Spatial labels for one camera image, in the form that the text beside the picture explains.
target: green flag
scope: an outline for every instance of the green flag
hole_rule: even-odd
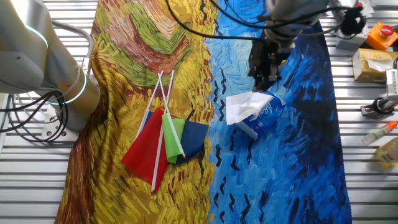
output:
[[[163,132],[164,132],[164,143],[166,146],[166,156],[167,161],[169,163],[175,164],[177,162],[178,155],[181,154],[180,149],[178,148],[178,143],[172,132],[172,127],[169,122],[169,118],[167,114],[163,114]],[[185,120],[180,118],[172,118],[175,131],[177,132],[177,136],[181,141],[182,133],[184,131]]]

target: orange cap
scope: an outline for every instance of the orange cap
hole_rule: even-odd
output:
[[[396,128],[398,126],[397,121],[391,121],[390,123],[387,124],[391,130],[393,130],[394,128]]]

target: plastic bottle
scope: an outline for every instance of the plastic bottle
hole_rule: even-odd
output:
[[[363,144],[371,144],[372,142],[376,141],[377,139],[383,137],[385,134],[392,131],[395,127],[397,127],[398,123],[396,121],[391,121],[390,123],[384,125],[383,127],[372,131],[371,133],[365,135],[362,138]]]
[[[398,164],[398,137],[380,146],[376,150],[376,156],[386,167]]]

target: blue tissue packet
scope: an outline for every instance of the blue tissue packet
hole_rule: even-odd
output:
[[[273,99],[261,110],[260,115],[256,119],[253,119],[255,118],[254,115],[250,115],[243,121],[236,123],[240,129],[254,140],[262,136],[275,123],[285,108],[285,102],[282,99],[269,91],[264,94],[273,96]]]

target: cable bundle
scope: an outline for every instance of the cable bundle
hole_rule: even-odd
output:
[[[218,35],[203,34],[203,33],[201,33],[201,32],[195,31],[195,30],[193,30],[193,29],[187,27],[184,23],[182,23],[182,22],[177,18],[177,15],[175,15],[175,13],[173,12],[173,10],[172,10],[172,8],[171,8],[171,6],[170,6],[169,0],[165,0],[165,1],[166,1],[167,8],[169,9],[169,11],[170,11],[172,17],[177,21],[177,23],[178,23],[181,27],[183,27],[185,30],[191,32],[192,34],[196,34],[196,35],[199,35],[199,36],[201,36],[201,37],[213,38],[213,39],[257,40],[257,41],[265,42],[265,40],[260,39],[260,38],[257,38],[257,37],[218,36]],[[325,12],[329,12],[329,11],[338,11],[338,10],[347,10],[345,19],[344,19],[344,21],[343,21],[341,24],[338,24],[337,26],[332,27],[331,29],[329,29],[329,30],[327,30],[327,31],[324,31],[324,32],[319,32],[319,33],[310,34],[310,35],[301,35],[302,37],[313,37],[313,36],[315,36],[315,35],[324,35],[324,34],[327,34],[327,33],[332,32],[332,31],[334,31],[334,30],[339,29],[342,25],[344,25],[344,28],[345,28],[345,32],[344,32],[344,33],[349,33],[349,32],[347,31],[347,26],[349,26],[350,24],[353,24],[354,22],[356,22],[356,21],[355,21],[356,18],[360,18],[361,22],[358,22],[357,24],[355,24],[355,30],[354,30],[354,32],[353,32],[353,33],[355,34],[354,36],[356,36],[358,33],[360,33],[360,32],[362,31],[362,29],[363,29],[363,27],[364,27],[364,22],[366,22],[365,18],[359,13],[359,12],[362,11],[362,9],[363,9],[362,7],[344,7],[344,6],[337,6],[337,7],[329,7],[329,8],[326,8],[326,9],[321,9],[321,10],[318,10],[318,11],[315,11],[315,12],[312,12],[312,13],[309,13],[309,14],[306,14],[306,15],[303,15],[303,16],[300,16],[300,17],[298,17],[298,18],[292,19],[292,20],[290,20],[290,21],[278,21],[278,22],[280,22],[280,23],[279,23],[279,24],[276,24],[276,25],[272,25],[272,26],[261,26],[261,25],[257,25],[256,23],[258,23],[258,22],[264,22],[264,21],[266,21],[266,20],[269,20],[269,19],[270,19],[269,16],[260,15],[260,16],[258,16],[257,18],[260,18],[261,20],[256,21],[256,22],[246,22],[246,21],[244,21],[244,20],[232,9],[232,7],[230,7],[229,4],[227,4],[227,5],[232,9],[232,11],[237,15],[237,17],[238,17],[239,19],[237,19],[237,18],[231,16],[230,14],[228,14],[228,13],[227,13],[224,9],[222,9],[214,0],[210,0],[210,2],[211,2],[218,10],[220,10],[221,13],[223,13],[225,16],[227,16],[228,18],[230,18],[232,21],[237,22],[238,24],[241,24],[241,25],[244,25],[244,26],[247,26],[247,27],[252,27],[252,28],[257,28],[257,29],[275,29],[275,28],[283,27],[283,26],[286,26],[286,25],[289,25],[289,24],[293,24],[293,23],[295,23],[295,22],[303,21],[304,19],[308,19],[308,18],[311,18],[311,17],[313,17],[313,16],[316,16],[316,15],[319,15],[319,14],[322,14],[322,13],[325,13]]]
[[[43,107],[43,105],[46,102],[48,102],[49,99],[51,99],[51,97],[53,97],[53,96],[56,97],[56,99],[58,101],[58,105],[60,107],[60,113],[58,114],[58,117],[55,120],[51,121],[51,123],[52,122],[56,122],[57,120],[59,120],[60,121],[60,125],[58,126],[56,132],[54,134],[52,134],[50,137],[48,137],[46,139],[41,139],[41,138],[38,138],[37,136],[35,136],[34,134],[32,134],[25,127],[25,124],[27,124],[29,121],[34,119],[34,116],[38,112],[40,112],[41,107]],[[11,125],[11,128],[0,129],[0,133],[5,133],[5,132],[8,132],[8,131],[15,131],[21,138],[23,138],[23,139],[25,139],[26,141],[29,141],[29,142],[53,142],[54,140],[58,139],[62,135],[62,133],[64,132],[64,130],[66,128],[66,125],[68,123],[68,115],[69,114],[68,114],[68,106],[65,103],[65,99],[64,99],[63,93],[61,91],[54,90],[54,91],[48,92],[48,93],[44,94],[42,97],[40,97],[39,99],[37,99],[37,100],[35,100],[35,101],[33,101],[33,102],[29,103],[29,104],[20,106],[18,108],[16,107],[16,104],[15,104],[15,97],[16,97],[15,95],[9,95],[8,99],[7,99],[6,109],[0,109],[0,112],[5,112],[7,114],[8,118],[9,118],[9,121],[10,121],[10,125]],[[25,110],[26,108],[28,108],[30,106],[34,106],[36,104],[39,104],[39,105],[37,106],[37,108],[35,110],[33,110],[32,114],[29,114]],[[20,112],[20,111],[25,111],[29,115],[29,117],[25,121],[21,121],[21,119],[20,119],[20,117],[18,115],[18,112]],[[18,125],[15,125],[12,122],[12,119],[11,119],[12,113],[15,114],[15,116],[16,116],[16,118],[18,120],[18,123],[19,123]],[[27,138],[26,136],[21,134],[18,131],[19,128],[24,129],[25,132],[32,138]]]

